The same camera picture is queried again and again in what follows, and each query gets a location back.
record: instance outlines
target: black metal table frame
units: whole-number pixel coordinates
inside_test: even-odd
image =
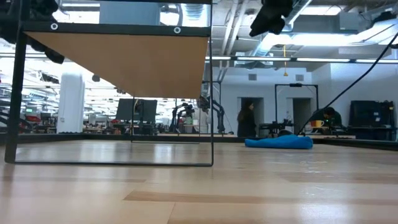
[[[57,22],[57,29],[52,29],[53,22],[32,22],[29,21],[30,1],[19,1],[18,30],[16,41],[16,52],[14,61],[14,74],[12,79],[12,91],[10,102],[10,117],[7,127],[7,142],[4,160],[11,164],[79,164],[79,165],[136,165],[136,166],[192,166],[192,167],[211,167],[214,164],[214,127],[213,110],[211,110],[211,161],[209,163],[175,163],[157,164],[151,162],[35,162],[35,161],[16,161],[16,151],[18,143],[19,116],[21,113],[22,87],[24,82],[24,67],[28,36],[25,31],[32,32],[63,32],[63,33],[84,33],[84,34],[127,34],[127,35],[174,35],[191,37],[208,37],[210,67],[213,68],[213,52],[211,27],[213,25],[213,3],[212,0],[139,0],[125,2],[167,2],[167,3],[186,3],[186,4],[206,4],[210,5],[210,26],[208,27],[179,27],[180,32],[175,31],[175,26],[137,26],[137,25],[109,25],[109,24],[70,24]],[[213,69],[210,69],[210,98],[211,106],[213,100]]]
[[[317,102],[317,110],[319,110],[319,95],[318,95],[318,85],[314,84],[301,84],[301,86],[291,86],[291,84],[275,84],[274,94],[275,94],[275,121],[278,122],[278,96],[277,96],[277,87],[278,86],[289,86],[291,88],[301,88],[303,86],[313,86],[315,87],[315,95]]]

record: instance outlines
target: white wall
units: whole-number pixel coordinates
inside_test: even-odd
[[[256,73],[257,81],[248,81],[248,74]],[[226,131],[230,130],[228,120],[232,126],[232,131],[236,133],[238,122],[236,117],[240,110],[238,103],[239,97],[253,97],[264,99],[264,122],[271,123],[275,121],[275,84],[289,84],[296,83],[295,75],[305,75],[304,83],[311,83],[311,73],[306,72],[305,68],[290,68],[287,70],[289,76],[284,77],[284,69],[275,71],[274,69],[254,69],[246,70],[245,68],[230,68],[224,78],[221,87],[221,104],[224,107],[226,117],[224,125]],[[291,117],[293,115],[293,106],[289,105],[291,102],[289,98],[313,98],[315,99],[315,89],[301,87],[291,88],[289,86],[279,86],[277,89],[278,96],[278,120],[283,121],[289,111]]]
[[[320,106],[329,103],[365,73],[370,66],[369,64],[334,63],[324,65],[314,71],[312,80],[314,84],[320,86]],[[398,65],[376,65],[366,77],[332,104],[332,107],[341,113],[343,125],[348,125],[349,106],[353,100],[393,101],[397,111]]]
[[[331,99],[331,64],[326,64],[312,72],[312,83],[319,87],[319,107],[326,106]]]

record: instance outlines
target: doorway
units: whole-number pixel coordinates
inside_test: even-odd
[[[250,97],[242,97],[241,98],[241,107],[250,100],[253,102],[253,113],[254,113],[254,121],[256,122],[256,132],[259,134],[259,125],[264,123],[264,99],[263,98],[250,98]]]
[[[293,98],[293,123],[294,134],[298,134],[300,128],[311,116],[311,99],[310,98]]]

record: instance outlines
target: computer screen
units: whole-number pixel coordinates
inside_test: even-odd
[[[119,99],[118,111],[116,119],[131,120],[132,107],[135,105],[134,120],[142,120],[155,123],[157,100],[141,100],[141,99]]]

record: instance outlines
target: blue bean bag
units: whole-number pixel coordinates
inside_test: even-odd
[[[246,147],[261,147],[274,149],[311,149],[313,146],[310,137],[298,137],[295,134],[261,140],[244,140]]]

